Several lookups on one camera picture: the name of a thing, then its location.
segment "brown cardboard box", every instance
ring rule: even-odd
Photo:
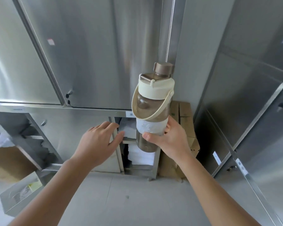
[[[19,182],[37,168],[16,147],[0,148],[0,180]]]
[[[179,122],[186,131],[189,147],[193,156],[196,157],[200,151],[200,146],[194,131],[193,113],[190,103],[172,101],[170,105],[170,115]],[[185,178],[180,167],[164,152],[161,152],[161,156],[159,158],[158,175],[162,177],[175,178],[177,180]]]

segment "stack of white towels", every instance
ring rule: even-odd
[[[119,132],[124,131],[125,137],[136,139],[136,119],[122,118],[119,123]],[[136,144],[128,145],[128,159],[132,161],[132,165],[151,165],[154,163],[155,153],[144,152],[138,148]]]

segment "person's left arm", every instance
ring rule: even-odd
[[[106,121],[90,128],[82,136],[74,155],[63,163],[56,175],[9,226],[58,225],[84,178],[108,159],[122,141],[124,133],[120,132],[109,143],[118,126]]]

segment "brown translucent bottle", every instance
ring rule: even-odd
[[[145,152],[155,152],[159,148],[146,141],[142,134],[164,134],[175,84],[171,78],[173,64],[155,63],[153,70],[154,73],[139,76],[139,84],[132,99],[132,111],[136,116],[136,142]]]

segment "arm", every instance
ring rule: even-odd
[[[163,136],[144,133],[143,137],[158,145],[180,166],[212,226],[260,226],[193,157],[185,130],[171,116],[168,127],[168,133]]]
[[[110,137],[119,125],[108,121],[90,128],[74,155],[63,163],[57,174],[9,226],[58,225],[70,200],[88,173],[109,158],[124,136]]]

